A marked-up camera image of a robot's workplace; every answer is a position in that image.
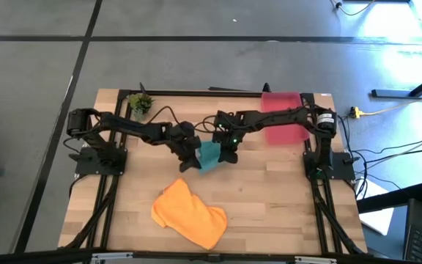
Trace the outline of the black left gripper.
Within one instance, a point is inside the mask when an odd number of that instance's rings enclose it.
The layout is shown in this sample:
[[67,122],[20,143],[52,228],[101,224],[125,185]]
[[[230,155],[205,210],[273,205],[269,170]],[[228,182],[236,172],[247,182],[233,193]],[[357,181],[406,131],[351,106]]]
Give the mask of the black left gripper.
[[197,158],[201,157],[201,140],[195,134],[192,124],[179,124],[177,155],[182,161],[179,165],[179,171],[185,172],[190,168],[200,169],[201,164]]

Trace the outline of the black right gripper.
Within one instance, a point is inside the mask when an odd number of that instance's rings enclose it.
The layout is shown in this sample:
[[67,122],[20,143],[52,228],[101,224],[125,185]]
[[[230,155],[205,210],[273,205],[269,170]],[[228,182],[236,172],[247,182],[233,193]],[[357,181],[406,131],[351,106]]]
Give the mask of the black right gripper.
[[219,161],[229,161],[231,164],[238,162],[237,146],[242,141],[237,130],[239,121],[233,113],[218,111],[215,115],[213,125],[216,130],[213,133],[213,142],[222,146]]

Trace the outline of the blue microfiber towel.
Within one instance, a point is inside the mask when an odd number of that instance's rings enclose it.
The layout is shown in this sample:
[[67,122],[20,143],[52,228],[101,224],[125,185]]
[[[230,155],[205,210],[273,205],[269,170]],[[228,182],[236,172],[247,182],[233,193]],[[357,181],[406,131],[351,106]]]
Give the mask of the blue microfiber towel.
[[199,174],[204,175],[219,164],[218,158],[220,155],[221,145],[211,141],[201,143],[201,157],[198,158],[201,168]]

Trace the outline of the orange microfiber towel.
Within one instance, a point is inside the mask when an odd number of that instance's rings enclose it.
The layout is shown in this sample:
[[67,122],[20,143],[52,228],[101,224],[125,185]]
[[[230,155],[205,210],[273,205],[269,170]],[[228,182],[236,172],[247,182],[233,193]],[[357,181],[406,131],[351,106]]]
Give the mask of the orange microfiber towel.
[[152,203],[151,217],[162,228],[172,228],[206,250],[216,246],[228,226],[224,209],[205,205],[182,178]]

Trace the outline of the pink tray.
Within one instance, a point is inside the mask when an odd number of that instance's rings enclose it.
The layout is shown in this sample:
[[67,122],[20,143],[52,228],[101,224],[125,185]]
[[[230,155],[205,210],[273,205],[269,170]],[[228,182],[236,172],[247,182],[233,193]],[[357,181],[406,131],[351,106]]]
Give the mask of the pink tray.
[[[262,111],[281,111],[302,106],[297,92],[266,92],[262,95]],[[303,143],[309,138],[308,131],[300,125],[282,125],[263,129],[269,145],[289,145]]]

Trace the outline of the potted green succulent plant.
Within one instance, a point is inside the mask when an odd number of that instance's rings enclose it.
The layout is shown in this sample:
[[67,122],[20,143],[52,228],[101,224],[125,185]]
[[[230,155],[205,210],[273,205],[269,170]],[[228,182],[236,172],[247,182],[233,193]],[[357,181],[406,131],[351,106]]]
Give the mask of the potted green succulent plant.
[[137,93],[129,97],[132,115],[137,121],[142,121],[152,108],[154,99],[145,93]]

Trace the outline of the white paper sheet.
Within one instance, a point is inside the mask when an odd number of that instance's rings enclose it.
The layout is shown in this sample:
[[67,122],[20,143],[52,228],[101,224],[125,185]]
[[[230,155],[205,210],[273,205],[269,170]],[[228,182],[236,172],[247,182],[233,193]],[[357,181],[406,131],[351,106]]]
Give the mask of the white paper sheet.
[[[361,183],[357,184],[356,200],[360,201],[365,198],[374,197],[380,194],[387,194],[387,190],[376,183],[367,180],[363,187]],[[382,210],[372,211],[369,213],[361,213],[361,223],[374,230],[375,232],[386,236],[390,228],[390,223],[393,217],[393,208],[386,208]]]

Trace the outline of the black desk crossbar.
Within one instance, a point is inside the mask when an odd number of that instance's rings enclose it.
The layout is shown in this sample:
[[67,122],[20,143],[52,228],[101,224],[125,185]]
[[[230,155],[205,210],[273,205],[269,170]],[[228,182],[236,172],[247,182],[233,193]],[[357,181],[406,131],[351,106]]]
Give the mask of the black desk crossbar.
[[422,183],[357,201],[359,214],[406,205],[410,199],[422,202]]

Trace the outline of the black desk leg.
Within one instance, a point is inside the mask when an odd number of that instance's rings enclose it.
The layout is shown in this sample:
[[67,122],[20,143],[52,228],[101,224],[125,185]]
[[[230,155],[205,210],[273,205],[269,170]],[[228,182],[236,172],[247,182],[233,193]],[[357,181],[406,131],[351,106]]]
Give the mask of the black desk leg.
[[412,90],[373,89],[373,98],[422,99],[422,84]]

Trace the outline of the black aluminium table frame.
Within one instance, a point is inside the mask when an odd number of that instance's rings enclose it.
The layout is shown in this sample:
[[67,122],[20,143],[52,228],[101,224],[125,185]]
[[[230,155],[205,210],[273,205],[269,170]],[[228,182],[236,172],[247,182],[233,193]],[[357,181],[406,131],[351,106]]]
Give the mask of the black aluminium table frame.
[[[196,123],[221,111],[260,110],[261,95],[244,92],[149,91],[155,98],[151,115],[164,106],[180,121]],[[288,261],[289,255],[321,255],[315,205],[303,166],[304,143],[268,146],[263,131],[247,134],[239,162],[223,164],[209,174],[195,169],[178,172],[179,161],[166,146],[153,147],[128,136],[126,171],[119,176],[106,249],[133,257],[164,256],[188,260],[243,259]],[[206,204],[223,208],[228,228],[213,250],[207,251],[151,217],[152,203],[162,190],[183,178]],[[86,176],[73,187],[59,246],[66,246],[87,223],[95,206],[99,176]],[[336,218],[357,247],[366,252],[354,191],[340,180],[330,187]]]

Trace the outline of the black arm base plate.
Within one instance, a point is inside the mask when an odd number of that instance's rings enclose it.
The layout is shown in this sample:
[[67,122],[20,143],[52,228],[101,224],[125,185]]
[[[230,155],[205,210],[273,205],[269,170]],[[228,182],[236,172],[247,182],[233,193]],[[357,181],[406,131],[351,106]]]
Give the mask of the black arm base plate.
[[308,179],[354,180],[355,173],[350,161],[349,153],[333,153],[332,165],[323,169],[316,163],[316,153],[303,153],[305,175]]
[[97,151],[91,147],[83,147],[81,153],[69,154],[69,157],[76,162],[75,173],[79,175],[122,175],[125,171],[127,149],[116,149],[117,161],[101,159]]

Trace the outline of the silver frame bracket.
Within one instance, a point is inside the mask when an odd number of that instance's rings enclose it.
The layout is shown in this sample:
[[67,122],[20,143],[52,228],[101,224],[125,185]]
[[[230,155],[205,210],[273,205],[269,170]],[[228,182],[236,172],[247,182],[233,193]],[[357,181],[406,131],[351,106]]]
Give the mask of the silver frame bracket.
[[102,263],[106,260],[120,260],[120,259],[128,259],[133,258],[133,252],[103,252],[103,253],[95,253],[92,255],[91,261],[96,263]]
[[336,259],[325,257],[295,256],[294,264],[338,264]]

